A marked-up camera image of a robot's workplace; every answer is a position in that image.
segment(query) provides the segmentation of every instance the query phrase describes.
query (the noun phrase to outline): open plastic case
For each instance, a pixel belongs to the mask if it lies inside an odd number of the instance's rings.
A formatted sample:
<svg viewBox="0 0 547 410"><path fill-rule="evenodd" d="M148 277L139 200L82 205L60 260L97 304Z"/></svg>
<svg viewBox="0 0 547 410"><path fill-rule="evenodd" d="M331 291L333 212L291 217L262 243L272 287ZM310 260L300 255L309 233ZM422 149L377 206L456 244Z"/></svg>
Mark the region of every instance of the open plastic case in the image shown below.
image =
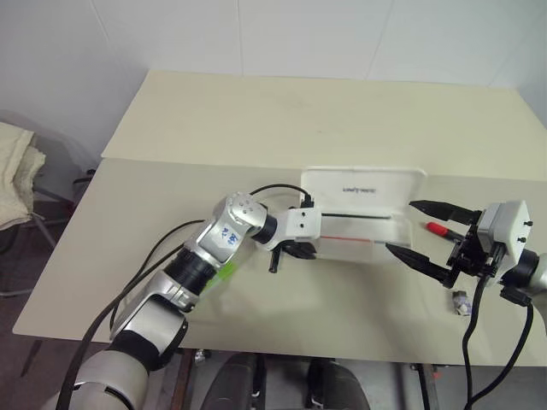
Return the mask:
<svg viewBox="0 0 547 410"><path fill-rule="evenodd" d="M301 186L323 214L317 257L386 263L395 258L386 243L412 246L406 209L426 173L417 168L309 167Z"/></svg>

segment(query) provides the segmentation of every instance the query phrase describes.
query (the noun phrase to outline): marker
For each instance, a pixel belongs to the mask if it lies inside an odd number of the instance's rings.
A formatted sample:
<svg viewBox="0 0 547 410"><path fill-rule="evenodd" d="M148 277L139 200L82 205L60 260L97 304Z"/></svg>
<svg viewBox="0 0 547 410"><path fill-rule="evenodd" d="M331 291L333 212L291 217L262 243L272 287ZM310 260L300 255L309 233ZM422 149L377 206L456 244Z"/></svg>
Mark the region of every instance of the marker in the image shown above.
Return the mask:
<svg viewBox="0 0 547 410"><path fill-rule="evenodd" d="M458 232L454 232L451 229L448 229L446 226L436 224L435 222L428 222L426 225L426 229L429 232L434 233L435 235L439 235L444 239L448 239L449 241L456 243L463 241L464 238L464 236L460 235Z"/></svg>

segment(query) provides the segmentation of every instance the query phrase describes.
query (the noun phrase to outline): case lid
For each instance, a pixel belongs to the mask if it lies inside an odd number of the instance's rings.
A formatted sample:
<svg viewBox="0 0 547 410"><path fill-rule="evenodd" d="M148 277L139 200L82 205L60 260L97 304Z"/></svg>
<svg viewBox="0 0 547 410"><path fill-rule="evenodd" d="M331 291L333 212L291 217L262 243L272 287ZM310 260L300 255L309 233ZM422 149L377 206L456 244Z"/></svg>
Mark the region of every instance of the case lid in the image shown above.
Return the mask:
<svg viewBox="0 0 547 410"><path fill-rule="evenodd" d="M308 167L301 186L323 214L388 217L404 213L425 177L419 168Z"/></svg>

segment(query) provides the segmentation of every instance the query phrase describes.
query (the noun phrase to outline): beige cloth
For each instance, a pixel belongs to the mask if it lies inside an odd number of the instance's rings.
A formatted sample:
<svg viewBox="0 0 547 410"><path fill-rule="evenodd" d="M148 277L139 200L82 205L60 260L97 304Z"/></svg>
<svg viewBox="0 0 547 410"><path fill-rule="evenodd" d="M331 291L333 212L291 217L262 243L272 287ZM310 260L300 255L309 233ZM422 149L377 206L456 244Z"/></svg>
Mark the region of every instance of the beige cloth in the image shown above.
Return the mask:
<svg viewBox="0 0 547 410"><path fill-rule="evenodd" d="M45 155L32 147L33 132L0 122L0 230L31 219L32 181Z"/></svg>

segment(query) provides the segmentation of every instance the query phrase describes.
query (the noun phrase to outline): white wall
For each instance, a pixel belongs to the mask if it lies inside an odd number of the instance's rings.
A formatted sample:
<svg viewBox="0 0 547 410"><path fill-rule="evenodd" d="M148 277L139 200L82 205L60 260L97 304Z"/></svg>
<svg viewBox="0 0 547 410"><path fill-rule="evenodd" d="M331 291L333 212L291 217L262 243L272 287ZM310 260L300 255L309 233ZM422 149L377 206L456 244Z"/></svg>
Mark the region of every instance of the white wall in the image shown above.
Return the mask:
<svg viewBox="0 0 547 410"><path fill-rule="evenodd" d="M547 124L545 0L2 0L0 120L63 191L149 67L515 87Z"/></svg>

